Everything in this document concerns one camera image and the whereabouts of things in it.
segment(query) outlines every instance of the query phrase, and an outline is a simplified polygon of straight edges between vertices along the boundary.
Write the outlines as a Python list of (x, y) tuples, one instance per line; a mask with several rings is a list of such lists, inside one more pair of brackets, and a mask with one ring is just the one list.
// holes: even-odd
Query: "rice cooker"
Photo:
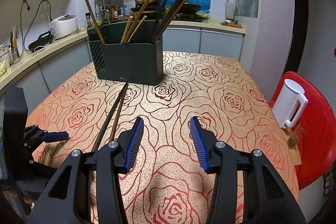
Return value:
[(77, 28), (77, 18), (73, 15), (60, 16), (50, 22), (50, 31), (56, 35), (56, 39), (76, 32)]

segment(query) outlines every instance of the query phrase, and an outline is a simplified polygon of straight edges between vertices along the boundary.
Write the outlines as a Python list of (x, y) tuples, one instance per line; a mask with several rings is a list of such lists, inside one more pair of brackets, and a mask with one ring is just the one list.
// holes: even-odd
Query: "table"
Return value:
[[(281, 129), (264, 95), (233, 59), (184, 52), (164, 52), (164, 78), (157, 86), (130, 84), (117, 127), (130, 129), (144, 119), (144, 135), (136, 165), (120, 175), (129, 223), (199, 223), (206, 221), (214, 175), (198, 164), (189, 120), (198, 116), (203, 128), (235, 149), (261, 149), (298, 201), (298, 182)], [(93, 64), (73, 75), (29, 116), (27, 125), (67, 131), (68, 141), (43, 143), (37, 162), (58, 167), (74, 149), (89, 152), (124, 83), (99, 80)], [(108, 142), (113, 120), (103, 138)], [(91, 218), (97, 221), (95, 180), (91, 186)], [(243, 217), (243, 181), (238, 175), (236, 223)]]

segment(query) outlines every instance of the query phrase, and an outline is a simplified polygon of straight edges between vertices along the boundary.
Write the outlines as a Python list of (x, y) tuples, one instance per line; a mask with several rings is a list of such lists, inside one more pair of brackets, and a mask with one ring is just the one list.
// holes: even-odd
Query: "metal bolt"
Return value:
[(118, 146), (118, 143), (115, 142), (115, 141), (111, 141), (111, 142), (109, 142), (109, 144), (108, 144), (107, 146), (108, 146), (109, 148), (115, 148), (115, 147)]
[(224, 148), (224, 147), (225, 147), (225, 143), (219, 141), (219, 142), (216, 142), (216, 146), (217, 146), (218, 148)]
[(253, 150), (253, 154), (256, 156), (256, 157), (260, 157), (263, 152), (261, 152), (259, 149), (256, 149), (256, 150)]
[(71, 155), (72, 155), (73, 157), (77, 157), (80, 153), (81, 153), (80, 150), (75, 149), (75, 150), (73, 150), (73, 151), (71, 152)]

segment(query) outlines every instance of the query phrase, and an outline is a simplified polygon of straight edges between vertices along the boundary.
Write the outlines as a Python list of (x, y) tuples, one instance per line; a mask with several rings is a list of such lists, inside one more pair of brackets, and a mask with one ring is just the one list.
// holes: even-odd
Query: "kettle handle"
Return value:
[(307, 100), (306, 96), (304, 96), (303, 94), (299, 94), (298, 100), (300, 102), (300, 107), (299, 107), (298, 111), (296, 112), (294, 118), (291, 121), (290, 120), (285, 121), (285, 125), (290, 127), (290, 128), (293, 128), (293, 126), (295, 126), (295, 124), (297, 123), (297, 120), (299, 119), (302, 112), (305, 110), (306, 105), (308, 104), (308, 100)]

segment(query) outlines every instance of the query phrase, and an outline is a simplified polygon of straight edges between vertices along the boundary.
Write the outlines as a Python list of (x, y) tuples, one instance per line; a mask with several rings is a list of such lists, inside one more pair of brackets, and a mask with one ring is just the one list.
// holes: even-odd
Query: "red plastic chair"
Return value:
[(322, 93), (293, 71), (286, 72), (281, 77), (269, 102), (271, 108), (279, 96), (285, 79), (299, 83), (308, 99), (308, 105), (297, 123), (297, 125), (306, 124), (305, 135), (298, 143), (302, 165), (295, 167), (299, 189), (302, 189), (322, 176), (336, 159), (336, 119)]

